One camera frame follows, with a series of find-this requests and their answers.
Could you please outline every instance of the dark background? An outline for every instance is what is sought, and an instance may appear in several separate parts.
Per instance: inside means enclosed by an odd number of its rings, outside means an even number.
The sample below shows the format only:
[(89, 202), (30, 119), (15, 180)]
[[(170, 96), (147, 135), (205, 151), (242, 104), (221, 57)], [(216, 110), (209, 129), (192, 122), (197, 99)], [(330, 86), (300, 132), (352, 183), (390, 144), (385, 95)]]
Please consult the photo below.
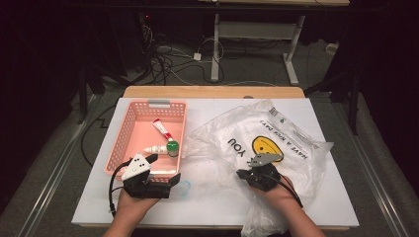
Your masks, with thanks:
[[(365, 0), (351, 4), (368, 7), (382, 2)], [(300, 41), (341, 42), (325, 80), (348, 64), (360, 65), (357, 73), (361, 92), (371, 115), (418, 194), (415, 152), (419, 133), (419, 8), (413, 0), (390, 3), (382, 15), (357, 18), (351, 23), (326, 14), (307, 17)], [(60, 4), (52, 0), (17, 0), (2, 2), (0, 6), (1, 211), (51, 133), (71, 112), (70, 101), (77, 92), (82, 66), (94, 62), (124, 75), (126, 68), (143, 60), (136, 56), (141, 55), (138, 51), (130, 50), (131, 45), (139, 42), (134, 34), (136, 25), (130, 21), (132, 16), (96, 13), (87, 21), (83, 14), (63, 10)], [(197, 20), (194, 25), (188, 24), (188, 17), (176, 14), (151, 16), (155, 29), (188, 43), (199, 43), (203, 35), (212, 31), (211, 15), (189, 16)], [(93, 73), (87, 78), (87, 83), (98, 91), (99, 76)], [(341, 83), (329, 89), (349, 92), (350, 87)]]

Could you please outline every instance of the small container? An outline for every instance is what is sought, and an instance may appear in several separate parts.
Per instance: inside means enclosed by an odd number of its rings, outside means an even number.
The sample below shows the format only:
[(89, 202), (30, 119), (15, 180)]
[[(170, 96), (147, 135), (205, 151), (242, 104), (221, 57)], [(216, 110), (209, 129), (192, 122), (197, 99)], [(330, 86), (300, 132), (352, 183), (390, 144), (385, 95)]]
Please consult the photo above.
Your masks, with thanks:
[(170, 157), (176, 158), (179, 156), (179, 143), (177, 141), (170, 139), (167, 142), (166, 149)]

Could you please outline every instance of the floor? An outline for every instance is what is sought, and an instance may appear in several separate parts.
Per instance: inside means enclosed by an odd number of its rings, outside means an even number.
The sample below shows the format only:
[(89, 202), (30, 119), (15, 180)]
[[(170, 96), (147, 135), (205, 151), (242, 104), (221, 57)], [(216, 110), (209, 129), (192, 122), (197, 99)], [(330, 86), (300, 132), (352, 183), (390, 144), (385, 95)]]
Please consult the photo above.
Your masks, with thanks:
[[(286, 41), (223, 41), (221, 80), (210, 80), (210, 51), (200, 48), (201, 62), (189, 62), (197, 48), (167, 43), (158, 48), (153, 73), (137, 85), (230, 85), (290, 86), (282, 62)], [(322, 81), (333, 56), (320, 40), (299, 45), (293, 66), (299, 87), (306, 89)], [(127, 80), (141, 74), (129, 70)], [(104, 228), (71, 224), (77, 201), (113, 115), (111, 106), (124, 92), (123, 86), (104, 77), (104, 95), (89, 93), (89, 113), (81, 124), (78, 99), (74, 111), (62, 122), (44, 146), (29, 174), (0, 217), (0, 236), (100, 236)], [(357, 126), (352, 135), (346, 125), (348, 106), (332, 104), (328, 93), (309, 95), (326, 140), (335, 142), (332, 155), (360, 221), (348, 231), (325, 230), (328, 236), (417, 236), (417, 197), (399, 169), (393, 166), (379, 132), (369, 118), (368, 106), (360, 97)], [(206, 231), (148, 230), (145, 236), (213, 236)], [(216, 236), (239, 236), (239, 231), (218, 232)]]

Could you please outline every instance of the human hand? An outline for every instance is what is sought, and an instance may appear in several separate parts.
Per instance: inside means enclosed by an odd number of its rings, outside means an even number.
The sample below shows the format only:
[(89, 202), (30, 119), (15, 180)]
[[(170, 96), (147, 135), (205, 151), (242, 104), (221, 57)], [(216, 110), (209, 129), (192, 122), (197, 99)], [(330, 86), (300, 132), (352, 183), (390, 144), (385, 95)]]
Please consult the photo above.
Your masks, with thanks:
[[(293, 182), (287, 176), (282, 176), (280, 181), (291, 190), (293, 189)], [(283, 186), (277, 185), (267, 192), (253, 187), (251, 189), (256, 194), (264, 197), (268, 203), (284, 215), (293, 237), (324, 237), (323, 232), (301, 209), (294, 196)]]
[(130, 236), (147, 211), (159, 201), (159, 198), (134, 198), (122, 189), (117, 214), (104, 236)]

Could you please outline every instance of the desk leg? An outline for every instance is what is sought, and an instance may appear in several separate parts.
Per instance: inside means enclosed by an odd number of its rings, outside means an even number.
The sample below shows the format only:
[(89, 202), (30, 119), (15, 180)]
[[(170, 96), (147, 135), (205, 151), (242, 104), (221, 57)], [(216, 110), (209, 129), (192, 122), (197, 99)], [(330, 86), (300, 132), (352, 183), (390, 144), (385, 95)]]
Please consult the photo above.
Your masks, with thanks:
[(215, 21), (213, 25), (213, 55), (212, 55), (212, 66), (210, 70), (210, 80), (213, 82), (218, 81), (218, 67), (219, 67), (219, 52), (218, 52), (218, 40), (219, 40), (219, 14), (215, 14)]
[(290, 82), (293, 86), (298, 85), (298, 79), (295, 75), (295, 70), (293, 69), (293, 52), (295, 51), (296, 44), (298, 43), (299, 34), (302, 30), (302, 24), (304, 23), (305, 16), (300, 16), (298, 19), (298, 23), (295, 26), (295, 30), (293, 31), (293, 40), (291, 42), (291, 48), (289, 53), (284, 53), (284, 64), (286, 65), (287, 72), (289, 74)]

